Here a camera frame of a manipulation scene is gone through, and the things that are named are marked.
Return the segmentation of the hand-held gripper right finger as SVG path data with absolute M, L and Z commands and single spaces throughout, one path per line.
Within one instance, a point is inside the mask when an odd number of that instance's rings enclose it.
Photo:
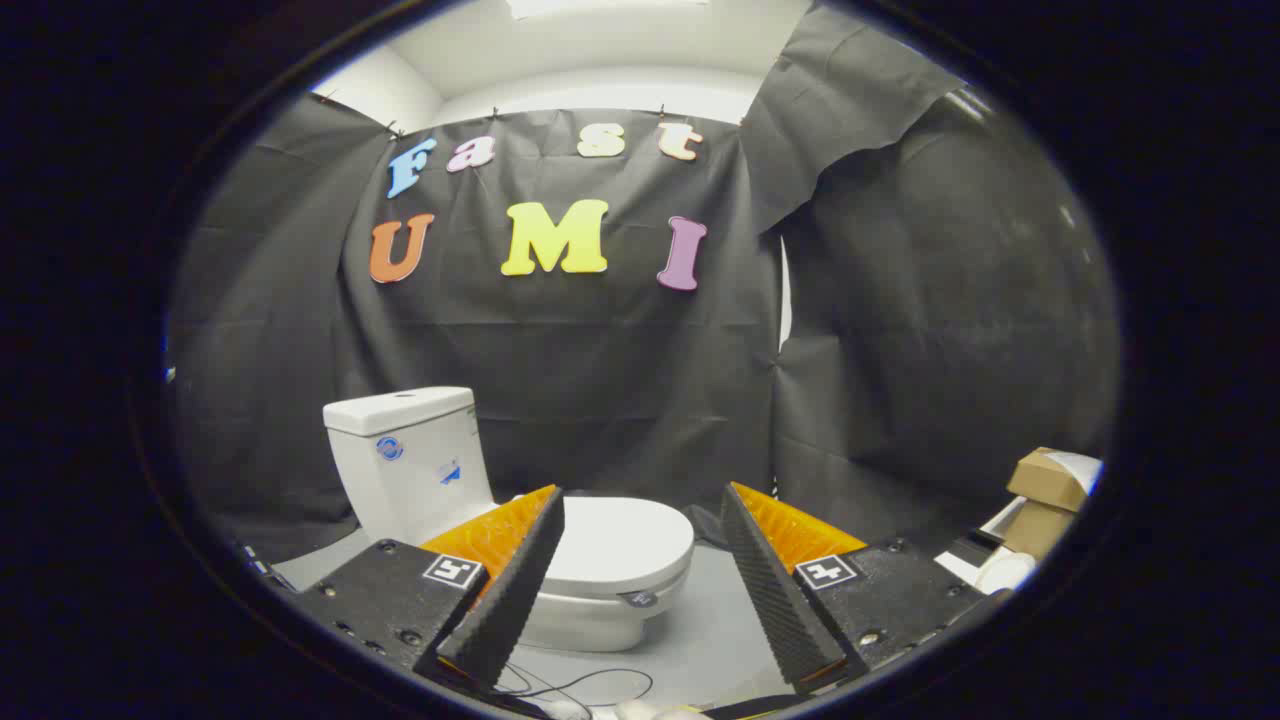
M 800 694 L 963 633 L 1009 596 L 977 589 L 902 537 L 869 544 L 739 483 L 719 518 L 781 675 Z

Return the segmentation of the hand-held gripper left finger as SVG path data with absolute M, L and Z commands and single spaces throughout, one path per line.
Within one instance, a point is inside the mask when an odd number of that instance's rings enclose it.
M 492 691 L 564 527 L 564 493 L 545 486 L 424 544 L 376 541 L 294 603 L 402 673 Z

